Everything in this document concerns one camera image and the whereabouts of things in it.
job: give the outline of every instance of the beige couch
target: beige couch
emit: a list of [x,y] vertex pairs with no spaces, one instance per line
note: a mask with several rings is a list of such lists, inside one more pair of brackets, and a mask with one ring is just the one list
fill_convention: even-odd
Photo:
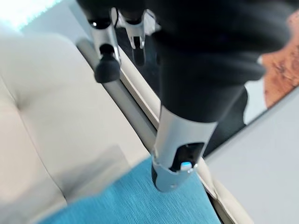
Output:
[[[124,83],[157,126],[159,101],[130,66]],[[149,157],[121,108],[72,42],[0,26],[0,224],[34,223]],[[203,160],[198,174],[225,224],[253,223]]]

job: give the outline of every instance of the gray table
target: gray table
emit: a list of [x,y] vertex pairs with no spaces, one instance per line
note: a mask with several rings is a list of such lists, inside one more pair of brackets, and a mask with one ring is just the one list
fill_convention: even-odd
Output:
[[298,223],[298,115],[299,88],[206,159],[255,223]]

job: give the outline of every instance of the couch cushion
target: couch cushion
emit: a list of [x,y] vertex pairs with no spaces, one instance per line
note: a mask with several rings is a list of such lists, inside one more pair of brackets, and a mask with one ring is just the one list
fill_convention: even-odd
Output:
[[[10,105],[0,112],[5,122],[0,125],[0,138],[5,139],[0,156],[6,160],[0,164],[0,182],[5,183],[0,194],[13,194],[2,206],[21,212],[31,203],[32,213],[38,214],[40,202],[32,203],[27,192],[46,195],[49,199],[43,202],[48,204],[55,194],[74,200],[101,191],[149,156],[70,41],[58,35],[11,37],[0,40],[0,49],[5,82],[0,99]],[[21,129],[22,136],[11,127]],[[23,186],[23,179],[30,184]],[[14,185],[18,192],[12,193]],[[23,207],[17,207],[17,201]]]
[[0,223],[23,224],[66,205],[24,126],[0,71]]

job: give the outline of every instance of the fabric upholstery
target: fabric upholstery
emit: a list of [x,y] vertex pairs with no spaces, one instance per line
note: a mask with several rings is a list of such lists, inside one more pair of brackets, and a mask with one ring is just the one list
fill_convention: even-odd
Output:
[[149,156],[76,47],[0,38],[0,223],[103,190]]

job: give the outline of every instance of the blue rug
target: blue rug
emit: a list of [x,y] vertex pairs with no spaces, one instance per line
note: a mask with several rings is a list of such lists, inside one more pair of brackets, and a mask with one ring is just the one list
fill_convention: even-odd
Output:
[[220,224],[196,174],[176,191],[158,192],[150,158],[101,194],[82,199],[40,224]]

